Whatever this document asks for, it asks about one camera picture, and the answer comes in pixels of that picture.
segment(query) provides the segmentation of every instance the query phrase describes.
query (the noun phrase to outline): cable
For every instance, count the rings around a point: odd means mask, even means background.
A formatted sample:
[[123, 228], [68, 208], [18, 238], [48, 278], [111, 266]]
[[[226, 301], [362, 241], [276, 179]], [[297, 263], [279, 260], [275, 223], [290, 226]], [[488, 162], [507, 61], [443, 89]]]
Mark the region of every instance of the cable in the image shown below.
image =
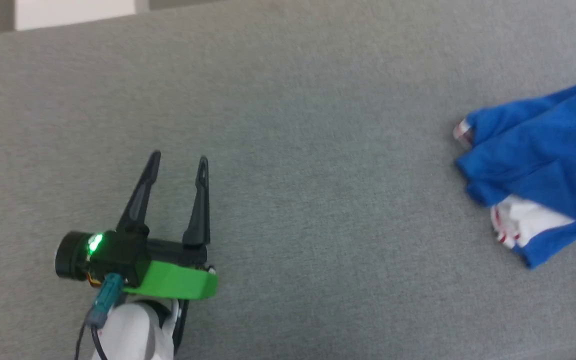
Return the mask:
[[99, 341], [98, 328], [96, 326], [90, 326], [90, 333], [92, 333], [92, 342], [94, 343], [94, 349], [96, 350], [97, 355], [99, 355], [99, 359], [108, 360], [104, 353], [104, 349], [101, 347], [101, 342]]
[[174, 324], [174, 331], [172, 333], [172, 342], [174, 353], [176, 354], [181, 345], [181, 339], [184, 337], [184, 327], [186, 325], [186, 317], [188, 316], [189, 300], [179, 299], [179, 310], [181, 311], [179, 319]]
[[79, 329], [79, 337], [77, 338], [77, 344], [75, 345], [75, 360], [80, 358], [80, 347], [82, 346], [82, 338], [84, 337], [84, 329], [86, 328], [86, 323], [81, 323], [81, 328]]

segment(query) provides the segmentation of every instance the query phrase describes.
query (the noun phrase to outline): gray fabric surface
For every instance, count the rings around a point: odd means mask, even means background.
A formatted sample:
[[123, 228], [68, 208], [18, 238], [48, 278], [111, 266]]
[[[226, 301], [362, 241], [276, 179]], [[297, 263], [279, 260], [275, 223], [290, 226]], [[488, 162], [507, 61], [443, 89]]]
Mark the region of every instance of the gray fabric surface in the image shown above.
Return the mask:
[[154, 237], [181, 239], [210, 159], [221, 282], [181, 359], [576, 349], [576, 243], [525, 269], [451, 139], [575, 82], [567, 0], [230, 0], [0, 35], [0, 359], [73, 355], [94, 290], [53, 253], [116, 223], [155, 148]]

